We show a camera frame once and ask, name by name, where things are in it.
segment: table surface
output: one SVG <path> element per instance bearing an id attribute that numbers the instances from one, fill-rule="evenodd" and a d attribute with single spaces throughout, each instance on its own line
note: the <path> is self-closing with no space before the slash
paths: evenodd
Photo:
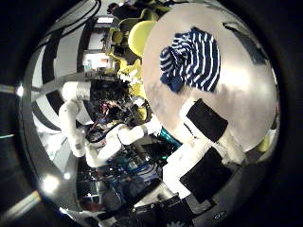
<path id="1" fill-rule="evenodd" d="M 179 117 L 189 97 L 202 98 L 228 120 L 228 129 L 245 151 L 255 147 L 270 129 L 276 114 L 276 86 L 269 62 L 253 64 L 238 38 L 223 27 L 223 22 L 242 22 L 222 10 L 203 4 L 174 6 L 153 27 L 142 59 L 142 76 L 151 109 L 163 126 L 185 143 L 190 134 Z M 184 86 L 178 93 L 160 81 L 159 55 L 177 32 L 193 26 L 211 33 L 217 40 L 222 65 L 215 93 Z"/>

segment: striped shirt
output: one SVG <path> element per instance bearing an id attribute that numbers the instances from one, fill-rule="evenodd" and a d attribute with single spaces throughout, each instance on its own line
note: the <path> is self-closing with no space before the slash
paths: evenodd
<path id="1" fill-rule="evenodd" d="M 221 59 L 214 37 L 197 27 L 176 33 L 171 46 L 160 54 L 161 81 L 178 93 L 184 84 L 214 92 L 220 77 Z"/>

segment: light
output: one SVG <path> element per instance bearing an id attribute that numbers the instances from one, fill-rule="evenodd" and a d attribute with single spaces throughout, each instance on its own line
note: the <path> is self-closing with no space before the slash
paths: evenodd
<path id="1" fill-rule="evenodd" d="M 113 17 L 99 17 L 97 23 L 111 24 L 113 21 Z"/>
<path id="2" fill-rule="evenodd" d="M 65 215 L 67 214 L 67 212 L 66 212 L 67 209 L 65 210 L 64 208 L 61 208 L 61 207 L 60 207 L 60 208 L 59 208 L 59 211 L 60 211 L 61 213 L 65 214 Z"/>
<path id="3" fill-rule="evenodd" d="M 16 94 L 17 96 L 23 96 L 23 93 L 25 92 L 25 89 L 23 88 L 22 84 L 17 88 Z"/>
<path id="4" fill-rule="evenodd" d="M 65 178 L 66 180 L 69 180 L 69 179 L 70 179 L 70 174 L 69 174 L 69 173 L 64 173 L 64 178 Z"/>
<path id="5" fill-rule="evenodd" d="M 43 179 L 42 189 L 44 192 L 50 194 L 50 193 L 53 193 L 57 189 L 58 185 L 59 185 L 58 179 L 53 176 L 48 175 Z"/>

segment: yellow chair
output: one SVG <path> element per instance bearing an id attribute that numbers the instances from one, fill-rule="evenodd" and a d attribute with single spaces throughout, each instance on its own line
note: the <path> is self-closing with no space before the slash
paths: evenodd
<path id="1" fill-rule="evenodd" d="M 145 42 L 148 39 L 155 21 L 143 21 L 136 24 L 130 32 L 128 44 L 135 55 L 142 58 Z"/>
<path id="2" fill-rule="evenodd" d="M 139 18 L 127 18 L 117 25 L 117 27 L 122 31 L 124 34 L 126 32 L 130 32 L 135 24 L 141 21 L 157 21 L 159 16 L 157 13 L 150 9 L 143 9 Z"/>
<path id="3" fill-rule="evenodd" d="M 123 40 L 123 33 L 120 31 L 120 29 L 116 27 L 111 27 L 109 34 L 112 39 L 112 44 L 121 44 Z"/>

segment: ceiling light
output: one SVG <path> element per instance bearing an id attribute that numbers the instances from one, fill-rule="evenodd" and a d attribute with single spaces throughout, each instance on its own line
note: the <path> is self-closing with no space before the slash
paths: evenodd
<path id="1" fill-rule="evenodd" d="M 53 193 L 59 185 L 59 180 L 53 176 L 46 176 L 43 179 L 42 189 L 46 193 Z"/>
<path id="2" fill-rule="evenodd" d="M 69 179 L 70 179 L 70 174 L 69 174 L 69 173 L 64 173 L 64 178 L 65 178 L 66 180 L 69 180 Z"/>
<path id="3" fill-rule="evenodd" d="M 23 88 L 22 84 L 17 88 L 16 94 L 17 96 L 23 96 L 23 93 L 25 92 L 25 89 Z"/>

